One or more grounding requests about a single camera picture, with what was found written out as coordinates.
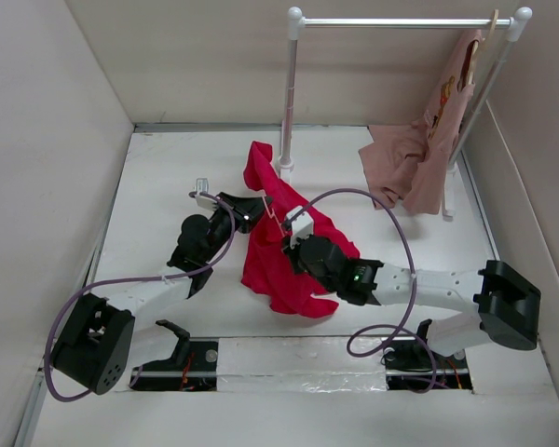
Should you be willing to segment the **pink wire hanger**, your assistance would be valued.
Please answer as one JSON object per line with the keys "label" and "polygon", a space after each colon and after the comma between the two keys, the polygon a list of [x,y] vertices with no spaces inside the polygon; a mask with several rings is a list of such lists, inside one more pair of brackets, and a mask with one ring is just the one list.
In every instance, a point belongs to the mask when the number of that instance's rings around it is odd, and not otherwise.
{"label": "pink wire hanger", "polygon": [[271,206],[271,197],[262,196],[261,199],[265,207],[267,219],[269,220],[269,225],[266,230],[267,237],[270,239],[275,239],[288,236],[288,230],[284,227],[275,210]]}

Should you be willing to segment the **red t shirt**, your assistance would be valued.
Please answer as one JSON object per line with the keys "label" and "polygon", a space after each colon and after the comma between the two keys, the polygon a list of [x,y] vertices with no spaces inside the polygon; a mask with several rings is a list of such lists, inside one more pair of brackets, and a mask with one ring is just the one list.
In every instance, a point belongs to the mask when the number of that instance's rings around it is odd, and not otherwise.
{"label": "red t shirt", "polygon": [[[243,171],[246,186],[271,196],[272,208],[283,222],[286,213],[307,200],[283,181],[271,165],[273,147],[266,142],[253,142]],[[296,275],[281,251],[283,237],[270,239],[266,214],[251,231],[243,266],[241,283],[270,299],[271,310],[306,318],[330,317],[338,303],[327,299],[328,292],[313,278]]]}

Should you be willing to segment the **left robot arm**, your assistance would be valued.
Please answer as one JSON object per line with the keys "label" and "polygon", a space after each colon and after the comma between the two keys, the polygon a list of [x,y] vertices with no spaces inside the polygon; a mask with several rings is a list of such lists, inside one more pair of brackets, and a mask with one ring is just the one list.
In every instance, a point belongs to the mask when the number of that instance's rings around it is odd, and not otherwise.
{"label": "left robot arm", "polygon": [[183,220],[174,251],[160,274],[128,278],[129,288],[109,297],[94,294],[97,286],[89,284],[59,312],[44,353],[47,386],[55,399],[68,400],[55,389],[52,371],[74,380],[87,394],[103,395],[111,390],[128,362],[141,351],[133,335],[154,326],[176,336],[159,343],[158,360],[173,370],[188,361],[190,335],[164,319],[164,310],[201,291],[214,266],[229,251],[234,235],[250,233],[272,203],[271,196],[212,196],[206,192],[190,196],[212,215],[193,214]]}

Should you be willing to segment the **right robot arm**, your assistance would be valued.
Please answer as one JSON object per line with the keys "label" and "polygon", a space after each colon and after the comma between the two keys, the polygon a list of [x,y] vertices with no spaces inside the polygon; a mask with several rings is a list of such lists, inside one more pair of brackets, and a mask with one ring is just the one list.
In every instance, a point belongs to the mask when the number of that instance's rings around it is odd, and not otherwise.
{"label": "right robot arm", "polygon": [[540,290],[505,262],[478,271],[441,272],[348,257],[327,237],[286,237],[282,252],[293,271],[314,278],[351,305],[414,304],[453,311],[419,324],[412,355],[432,366],[469,347],[493,342],[519,351],[538,343]]}

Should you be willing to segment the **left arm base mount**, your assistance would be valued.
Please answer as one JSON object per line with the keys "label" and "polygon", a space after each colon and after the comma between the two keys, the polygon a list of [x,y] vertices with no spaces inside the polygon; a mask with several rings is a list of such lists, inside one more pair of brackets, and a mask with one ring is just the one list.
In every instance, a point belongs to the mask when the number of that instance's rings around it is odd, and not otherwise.
{"label": "left arm base mount", "polygon": [[219,340],[194,338],[159,319],[133,338],[128,366],[133,391],[209,392],[217,389]]}

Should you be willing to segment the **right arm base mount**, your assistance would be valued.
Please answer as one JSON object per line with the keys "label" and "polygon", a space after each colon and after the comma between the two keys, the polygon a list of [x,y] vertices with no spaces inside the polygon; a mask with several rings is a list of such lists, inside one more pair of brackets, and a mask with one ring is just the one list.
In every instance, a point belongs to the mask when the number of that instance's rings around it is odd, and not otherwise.
{"label": "right arm base mount", "polygon": [[385,367],[388,390],[425,392],[435,378],[434,390],[471,390],[470,370],[465,359],[444,357],[433,352],[430,359],[420,337],[402,329],[381,351],[380,363]]}

